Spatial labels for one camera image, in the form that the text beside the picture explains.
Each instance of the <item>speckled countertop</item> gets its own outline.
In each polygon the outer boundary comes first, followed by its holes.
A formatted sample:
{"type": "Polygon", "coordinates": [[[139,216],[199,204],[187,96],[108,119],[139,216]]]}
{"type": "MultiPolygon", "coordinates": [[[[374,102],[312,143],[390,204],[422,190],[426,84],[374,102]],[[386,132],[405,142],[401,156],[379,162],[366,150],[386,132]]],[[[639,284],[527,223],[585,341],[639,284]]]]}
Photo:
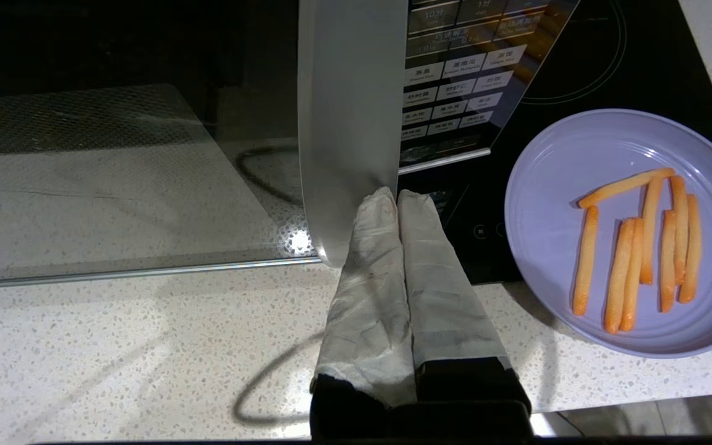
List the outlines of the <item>speckled countertop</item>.
{"type": "MultiPolygon", "coordinates": [[[[712,2],[683,0],[712,78],[712,2]]],[[[0,288],[0,443],[308,434],[322,265],[0,288]]],[[[477,287],[536,411],[712,394],[712,352],[591,344],[523,284],[477,287]]]]}

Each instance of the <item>black induction cooktop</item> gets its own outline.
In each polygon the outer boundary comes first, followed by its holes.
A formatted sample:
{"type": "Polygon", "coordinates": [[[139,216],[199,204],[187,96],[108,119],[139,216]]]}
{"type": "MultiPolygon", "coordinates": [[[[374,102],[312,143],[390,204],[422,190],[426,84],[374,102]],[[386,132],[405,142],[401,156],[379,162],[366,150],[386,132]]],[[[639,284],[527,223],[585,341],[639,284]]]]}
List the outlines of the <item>black induction cooktop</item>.
{"type": "Polygon", "coordinates": [[[399,178],[431,193],[472,284],[518,281],[504,226],[512,166],[545,127],[578,112],[652,112],[712,141],[712,84],[678,0],[582,0],[491,155],[399,178]]]}

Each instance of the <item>white countertop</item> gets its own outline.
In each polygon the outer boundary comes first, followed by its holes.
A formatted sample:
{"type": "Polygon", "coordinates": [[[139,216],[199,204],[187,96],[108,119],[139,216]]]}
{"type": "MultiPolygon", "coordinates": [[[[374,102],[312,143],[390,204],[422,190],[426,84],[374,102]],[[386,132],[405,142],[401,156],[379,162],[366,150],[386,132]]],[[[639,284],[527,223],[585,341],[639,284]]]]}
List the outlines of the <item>white countertop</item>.
{"type": "MultiPolygon", "coordinates": [[[[712,2],[681,3],[712,78],[712,2]]],[[[306,436],[337,279],[305,265],[0,288],[0,443],[306,436]]],[[[631,357],[523,284],[475,289],[537,412],[712,394],[712,352],[631,357]]]]}

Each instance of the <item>microwave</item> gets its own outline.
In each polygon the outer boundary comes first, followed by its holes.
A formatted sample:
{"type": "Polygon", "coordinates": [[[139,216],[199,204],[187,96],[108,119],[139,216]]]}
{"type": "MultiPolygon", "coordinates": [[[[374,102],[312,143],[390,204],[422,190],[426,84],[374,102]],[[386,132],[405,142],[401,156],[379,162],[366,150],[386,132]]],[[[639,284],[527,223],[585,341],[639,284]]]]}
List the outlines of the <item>microwave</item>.
{"type": "Polygon", "coordinates": [[[494,156],[576,6],[0,0],[0,285],[339,266],[365,195],[494,156]]]}

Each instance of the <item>lavender plate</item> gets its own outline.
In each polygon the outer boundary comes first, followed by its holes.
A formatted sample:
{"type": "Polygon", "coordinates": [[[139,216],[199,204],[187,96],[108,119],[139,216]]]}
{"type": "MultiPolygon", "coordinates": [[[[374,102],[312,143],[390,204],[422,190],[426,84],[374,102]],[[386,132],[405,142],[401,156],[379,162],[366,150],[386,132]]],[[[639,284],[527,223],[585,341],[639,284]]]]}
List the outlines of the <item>lavender plate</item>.
{"type": "Polygon", "coordinates": [[[505,223],[512,255],[531,290],[560,320],[603,346],[631,355],[676,358],[712,349],[712,143],[670,119],[625,109],[601,109],[562,119],[523,150],[505,196],[505,223]],[[664,209],[672,208],[669,181],[659,206],[655,240],[656,279],[639,288],[635,329],[603,330],[609,267],[619,221],[641,215],[643,190],[598,205],[601,216],[590,303],[574,316],[573,281],[584,211],[575,201],[599,186],[638,172],[673,167],[700,200],[703,261],[697,296],[659,311],[658,246],[664,209]]]}

